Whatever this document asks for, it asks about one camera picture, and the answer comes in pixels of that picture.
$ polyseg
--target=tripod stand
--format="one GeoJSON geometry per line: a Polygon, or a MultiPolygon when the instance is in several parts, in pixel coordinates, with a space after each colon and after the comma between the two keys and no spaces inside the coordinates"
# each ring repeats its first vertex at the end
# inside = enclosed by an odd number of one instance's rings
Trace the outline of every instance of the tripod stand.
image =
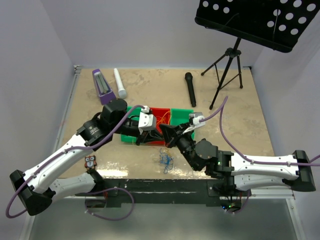
{"type": "Polygon", "coordinates": [[[244,86],[242,85],[242,76],[241,76],[241,65],[240,65],[240,54],[241,54],[241,51],[238,50],[238,47],[239,47],[239,44],[240,44],[240,41],[241,41],[241,38],[237,38],[236,41],[235,41],[235,44],[234,44],[234,47],[229,47],[225,53],[217,60],[215,61],[210,67],[208,67],[206,70],[204,70],[204,72],[201,73],[201,76],[205,75],[205,73],[207,71],[209,71],[211,68],[215,67],[215,71],[216,71],[216,75],[217,75],[217,78],[218,78],[218,88],[215,92],[215,95],[214,95],[214,98],[212,100],[212,103],[209,107],[210,110],[213,109],[214,107],[214,104],[215,104],[215,101],[217,99],[217,96],[219,94],[219,91],[221,89],[223,89],[226,85],[228,85],[232,80],[234,80],[236,77],[239,76],[239,80],[240,80],[240,88],[242,89],[244,86]],[[224,57],[229,57],[229,60],[225,66],[225,69],[224,69],[224,72],[222,74],[222,77],[221,77],[221,80],[219,80],[219,74],[218,74],[218,69],[217,69],[217,63],[220,62],[224,57]],[[229,71],[229,68],[231,66],[231,63],[233,61],[233,59],[236,57],[236,60],[237,60],[237,64],[238,64],[238,74],[236,76],[234,76],[230,81],[228,81],[225,85],[223,85],[224,81],[225,81],[225,78],[226,78],[226,75],[229,71]]]}

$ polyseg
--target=black microphone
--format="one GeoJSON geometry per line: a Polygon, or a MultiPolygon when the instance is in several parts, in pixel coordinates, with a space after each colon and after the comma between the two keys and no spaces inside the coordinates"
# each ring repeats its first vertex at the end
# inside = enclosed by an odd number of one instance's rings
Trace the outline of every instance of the black microphone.
{"type": "Polygon", "coordinates": [[[196,106],[196,96],[195,96],[194,85],[192,84],[192,78],[193,77],[191,72],[187,72],[184,76],[184,79],[186,80],[186,84],[188,85],[191,106],[194,108],[196,106]]]}

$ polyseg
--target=black base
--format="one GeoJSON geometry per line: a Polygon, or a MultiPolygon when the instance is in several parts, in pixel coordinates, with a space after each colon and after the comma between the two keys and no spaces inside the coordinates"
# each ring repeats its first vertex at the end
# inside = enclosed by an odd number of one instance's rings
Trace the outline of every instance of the black base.
{"type": "MultiPolygon", "coordinates": [[[[106,188],[123,188],[128,190],[137,204],[203,204],[207,207],[221,207],[229,205],[228,200],[220,200],[223,196],[216,189],[220,188],[223,179],[104,179],[106,188]]],[[[237,191],[232,196],[232,202],[239,201],[237,191]]],[[[88,207],[120,208],[122,204],[131,203],[130,197],[119,190],[108,192],[107,201],[101,202],[87,200],[88,207]]]]}

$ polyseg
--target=blue wire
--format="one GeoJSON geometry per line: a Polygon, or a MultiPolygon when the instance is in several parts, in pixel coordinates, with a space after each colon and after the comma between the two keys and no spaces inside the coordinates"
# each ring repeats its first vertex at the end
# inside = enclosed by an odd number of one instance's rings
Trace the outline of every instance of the blue wire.
{"type": "Polygon", "coordinates": [[[160,152],[160,163],[165,165],[163,173],[167,174],[168,171],[174,168],[174,158],[169,156],[167,153],[162,152],[162,148],[160,148],[159,152],[160,152]]]}

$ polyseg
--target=white microphone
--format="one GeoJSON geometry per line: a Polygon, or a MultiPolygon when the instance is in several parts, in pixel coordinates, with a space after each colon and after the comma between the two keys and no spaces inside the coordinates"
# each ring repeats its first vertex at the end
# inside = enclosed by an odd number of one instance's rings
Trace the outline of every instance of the white microphone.
{"type": "Polygon", "coordinates": [[[116,85],[118,87],[119,98],[125,99],[127,97],[127,92],[126,92],[126,90],[125,90],[125,88],[124,88],[124,86],[122,84],[119,71],[118,71],[118,69],[115,68],[113,70],[113,72],[114,72],[115,82],[116,82],[116,85]]]}

